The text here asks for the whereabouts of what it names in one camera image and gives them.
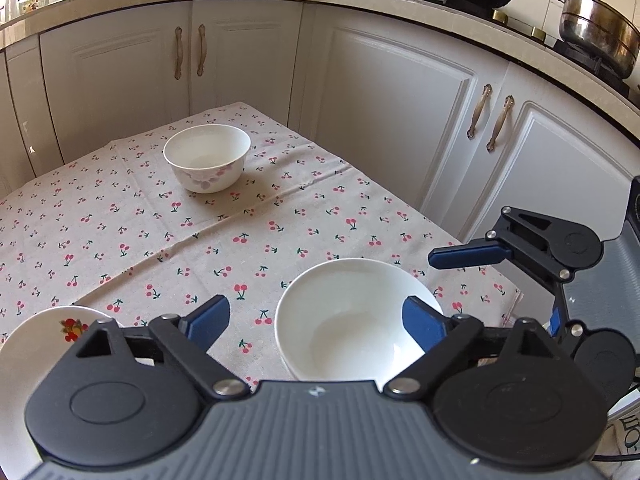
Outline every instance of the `floral bowl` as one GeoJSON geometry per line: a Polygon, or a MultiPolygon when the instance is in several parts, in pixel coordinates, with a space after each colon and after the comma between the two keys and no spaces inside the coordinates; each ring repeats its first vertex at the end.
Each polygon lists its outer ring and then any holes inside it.
{"type": "Polygon", "coordinates": [[[227,124],[202,124],[176,133],[164,145],[164,158],[181,186],[216,193],[242,173],[251,146],[246,132],[227,124]]]}

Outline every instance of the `kitchen cabinet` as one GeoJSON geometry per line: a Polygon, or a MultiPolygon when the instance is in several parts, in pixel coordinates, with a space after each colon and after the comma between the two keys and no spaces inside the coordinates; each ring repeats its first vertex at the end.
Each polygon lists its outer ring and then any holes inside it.
{"type": "Polygon", "coordinates": [[[65,162],[189,115],[190,5],[120,10],[41,36],[65,162]]]}
{"type": "Polygon", "coordinates": [[[40,41],[31,36],[9,46],[6,68],[15,116],[31,167],[41,176],[63,164],[51,122],[47,93],[40,65],[40,41]]]}
{"type": "Polygon", "coordinates": [[[0,52],[0,200],[35,177],[15,118],[14,103],[6,72],[6,57],[0,52]]]}
{"type": "MultiPolygon", "coordinates": [[[[509,205],[583,223],[601,240],[617,237],[631,179],[640,174],[640,150],[591,109],[515,64],[497,104],[441,227],[464,241],[484,237],[509,205]],[[514,105],[490,153],[498,105],[508,96],[514,105]]],[[[508,262],[497,269],[524,293],[517,313],[547,321],[551,294],[508,262]]]]}
{"type": "MultiPolygon", "coordinates": [[[[478,148],[474,109],[508,64],[418,25],[305,5],[290,127],[439,222],[478,148]]],[[[477,136],[496,103],[479,106],[477,136]]]]}
{"type": "Polygon", "coordinates": [[[197,0],[191,18],[191,113],[243,101],[287,124],[303,4],[197,0]]]}

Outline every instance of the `black cable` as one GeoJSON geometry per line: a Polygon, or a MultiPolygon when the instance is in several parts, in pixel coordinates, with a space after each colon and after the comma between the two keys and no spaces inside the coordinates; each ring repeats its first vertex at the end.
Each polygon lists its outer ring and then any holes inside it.
{"type": "Polygon", "coordinates": [[[631,462],[632,460],[640,460],[640,453],[631,453],[628,455],[594,455],[591,460],[593,462],[631,462]]]}

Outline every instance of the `white plate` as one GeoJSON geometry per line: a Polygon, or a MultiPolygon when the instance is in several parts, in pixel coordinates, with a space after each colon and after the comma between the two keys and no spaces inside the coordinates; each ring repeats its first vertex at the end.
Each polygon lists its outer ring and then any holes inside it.
{"type": "Polygon", "coordinates": [[[402,304],[417,296],[442,312],[433,294],[399,267],[364,258],[319,264],[280,298],[275,336],[303,381],[374,379],[382,386],[424,352],[402,325],[402,304]]]}
{"type": "Polygon", "coordinates": [[[75,338],[96,319],[108,318],[84,306],[49,308],[25,320],[0,349],[0,466],[8,480],[42,462],[24,425],[27,400],[75,338]],[[73,323],[65,326],[67,320],[73,323]]]}

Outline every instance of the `tablecloth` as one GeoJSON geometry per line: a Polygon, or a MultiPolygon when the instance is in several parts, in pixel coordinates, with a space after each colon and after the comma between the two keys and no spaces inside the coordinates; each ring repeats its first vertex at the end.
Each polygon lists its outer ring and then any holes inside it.
{"type": "Polygon", "coordinates": [[[251,386],[289,378],[274,310],[287,285],[320,262],[394,264],[425,283],[445,314],[493,326],[508,322],[520,297],[491,267],[429,268],[429,251],[455,239],[242,103],[111,142],[25,184],[0,202],[0,217],[1,342],[52,306],[90,306],[143,326],[225,294],[230,325],[209,352],[251,386]],[[206,123],[238,126],[252,140],[240,179],[210,195],[181,188],[162,156],[172,134],[206,123]]]}

